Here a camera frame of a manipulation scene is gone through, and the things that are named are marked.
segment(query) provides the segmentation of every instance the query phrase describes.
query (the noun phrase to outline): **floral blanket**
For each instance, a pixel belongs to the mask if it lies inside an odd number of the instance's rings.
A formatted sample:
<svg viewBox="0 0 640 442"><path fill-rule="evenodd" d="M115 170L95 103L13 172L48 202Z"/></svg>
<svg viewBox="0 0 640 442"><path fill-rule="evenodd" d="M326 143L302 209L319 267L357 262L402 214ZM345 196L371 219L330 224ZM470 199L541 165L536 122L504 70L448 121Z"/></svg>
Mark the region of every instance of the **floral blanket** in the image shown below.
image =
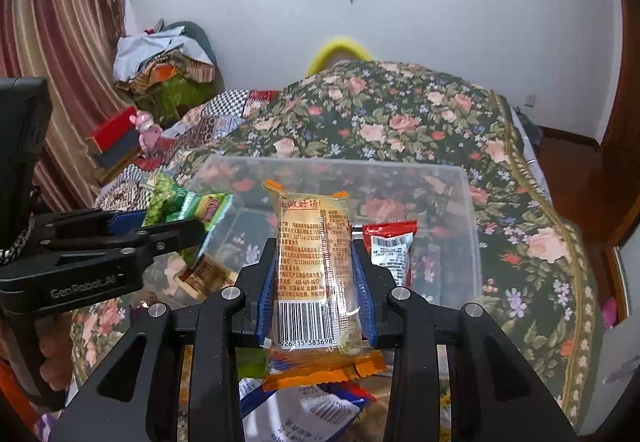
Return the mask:
<svg viewBox="0 0 640 442"><path fill-rule="evenodd" d="M212 152L462 167L476 212L482 304L577 427L602 340L595 282L578 230L527 168L501 96L416 64L340 63L284 89L208 147L182 152L174 178L190 180ZM361 212L382 221L393 219L397 202L367 205ZM116 321L122 310L113 300L76 315L79 384L126 329Z"/></svg>

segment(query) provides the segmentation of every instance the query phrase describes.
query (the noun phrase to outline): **striped curtain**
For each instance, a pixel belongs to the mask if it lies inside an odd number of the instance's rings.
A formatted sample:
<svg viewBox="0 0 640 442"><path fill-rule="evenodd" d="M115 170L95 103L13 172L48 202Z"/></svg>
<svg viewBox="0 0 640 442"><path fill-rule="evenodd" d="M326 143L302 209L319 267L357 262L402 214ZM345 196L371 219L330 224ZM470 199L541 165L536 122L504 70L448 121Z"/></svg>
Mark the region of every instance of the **striped curtain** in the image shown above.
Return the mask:
<svg viewBox="0 0 640 442"><path fill-rule="evenodd" d="M124 0L0 0L0 76L43 76L53 112L34 183L56 211L98 193L84 138L126 107L113 88Z"/></svg>

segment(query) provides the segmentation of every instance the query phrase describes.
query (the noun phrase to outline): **brown wooden floor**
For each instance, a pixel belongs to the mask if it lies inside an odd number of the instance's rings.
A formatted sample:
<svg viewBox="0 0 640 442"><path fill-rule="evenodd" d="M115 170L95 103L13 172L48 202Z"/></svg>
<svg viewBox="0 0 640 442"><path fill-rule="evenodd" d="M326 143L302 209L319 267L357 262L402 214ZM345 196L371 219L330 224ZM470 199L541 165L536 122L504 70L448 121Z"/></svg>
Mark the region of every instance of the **brown wooden floor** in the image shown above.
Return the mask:
<svg viewBox="0 0 640 442"><path fill-rule="evenodd" d="M602 307L614 294L602 245L622 221L632 195L625 194L600 153L588 145L545 137L537 155L555 209L582 231Z"/></svg>

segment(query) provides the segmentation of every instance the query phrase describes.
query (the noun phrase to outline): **baseboard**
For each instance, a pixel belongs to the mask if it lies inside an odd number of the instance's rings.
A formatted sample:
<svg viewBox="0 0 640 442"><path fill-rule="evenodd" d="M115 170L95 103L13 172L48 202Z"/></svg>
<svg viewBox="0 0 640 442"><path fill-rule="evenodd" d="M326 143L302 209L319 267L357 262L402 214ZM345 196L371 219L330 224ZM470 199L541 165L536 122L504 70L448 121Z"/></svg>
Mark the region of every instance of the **baseboard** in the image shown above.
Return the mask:
<svg viewBox="0 0 640 442"><path fill-rule="evenodd" d="M599 151L600 149L600 144L598 144L598 141L594 138L586 137L584 135L578 135L577 133L571 133L570 131L554 129L552 127L539 126L539 128L542 129L542 135L546 138L558 138L561 140L566 140L567 142L582 144L584 146L589 146L596 151Z"/></svg>

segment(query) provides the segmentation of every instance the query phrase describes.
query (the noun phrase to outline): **red snack package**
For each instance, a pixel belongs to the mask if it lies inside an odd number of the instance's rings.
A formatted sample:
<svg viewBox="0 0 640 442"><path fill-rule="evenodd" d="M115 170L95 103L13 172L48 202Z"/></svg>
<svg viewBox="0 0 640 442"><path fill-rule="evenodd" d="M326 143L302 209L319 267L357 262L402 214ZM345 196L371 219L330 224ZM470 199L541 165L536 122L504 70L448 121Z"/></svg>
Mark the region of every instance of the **red snack package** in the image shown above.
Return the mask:
<svg viewBox="0 0 640 442"><path fill-rule="evenodd" d="M409 248L416 232L418 222L415 220L362 226L371 263L388 268L398 286L411 285Z"/></svg>

